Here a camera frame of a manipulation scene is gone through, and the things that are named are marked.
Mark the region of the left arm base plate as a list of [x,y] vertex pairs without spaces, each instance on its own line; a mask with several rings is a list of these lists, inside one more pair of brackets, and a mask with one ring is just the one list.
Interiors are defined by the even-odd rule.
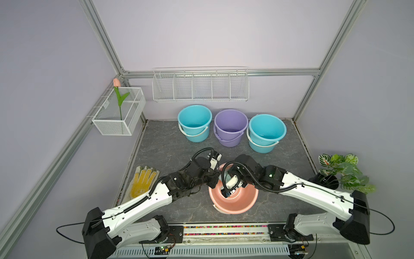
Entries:
[[162,231],[155,239],[140,241],[139,243],[151,244],[151,243],[182,243],[184,238],[184,227],[182,225],[171,226],[169,225],[169,231]]

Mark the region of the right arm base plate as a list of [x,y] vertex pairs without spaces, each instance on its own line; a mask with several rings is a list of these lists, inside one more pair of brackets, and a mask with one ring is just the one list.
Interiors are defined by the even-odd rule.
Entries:
[[302,235],[293,228],[288,228],[284,224],[274,223],[268,225],[268,232],[272,242],[295,243],[298,241],[313,241],[314,236]]

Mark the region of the pink plastic bucket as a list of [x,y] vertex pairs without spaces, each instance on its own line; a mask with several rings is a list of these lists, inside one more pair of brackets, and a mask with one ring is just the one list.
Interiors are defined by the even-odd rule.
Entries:
[[259,191],[250,184],[241,181],[233,191],[226,192],[221,182],[221,176],[215,188],[209,188],[213,206],[223,214],[241,214],[255,204]]

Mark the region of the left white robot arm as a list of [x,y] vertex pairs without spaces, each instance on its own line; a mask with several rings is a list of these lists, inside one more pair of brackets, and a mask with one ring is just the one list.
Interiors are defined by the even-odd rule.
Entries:
[[220,175],[220,158],[191,159],[183,169],[161,177],[144,194],[127,203],[102,211],[96,207],[87,213],[82,228],[89,259],[106,259],[127,239],[127,228],[160,207],[190,196],[195,187],[214,188]]

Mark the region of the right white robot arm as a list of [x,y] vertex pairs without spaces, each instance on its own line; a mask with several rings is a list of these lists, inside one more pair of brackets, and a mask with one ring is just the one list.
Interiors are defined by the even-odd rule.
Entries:
[[281,235],[282,240],[295,242],[313,234],[340,234],[345,239],[370,244],[370,211],[364,193],[339,192],[304,180],[287,170],[261,166],[249,155],[239,155],[223,165],[221,180],[226,192],[252,185],[258,190],[296,198],[314,205],[324,212],[288,216]]

